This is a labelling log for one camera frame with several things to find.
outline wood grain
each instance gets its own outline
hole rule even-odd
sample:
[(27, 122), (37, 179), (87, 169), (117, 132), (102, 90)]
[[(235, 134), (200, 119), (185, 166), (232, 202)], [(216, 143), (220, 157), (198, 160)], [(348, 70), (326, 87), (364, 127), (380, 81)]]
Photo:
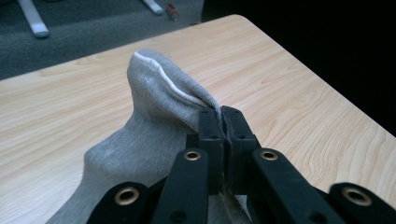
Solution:
[(1, 81), (0, 223), (44, 223), (67, 201), (84, 152), (132, 114), (126, 69), (142, 48), (242, 110), (312, 185), (359, 184), (396, 207), (395, 137), (234, 15)]

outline white chair leg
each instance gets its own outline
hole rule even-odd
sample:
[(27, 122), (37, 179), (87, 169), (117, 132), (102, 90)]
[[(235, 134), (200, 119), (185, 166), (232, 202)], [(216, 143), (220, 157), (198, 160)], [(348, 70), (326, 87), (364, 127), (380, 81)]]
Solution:
[(41, 20), (40, 15), (35, 8), (32, 0), (18, 0), (22, 8), (23, 14), (26, 20), (29, 22), (30, 28), (32, 28), (33, 34), (37, 38), (45, 38), (50, 35), (46, 24)]

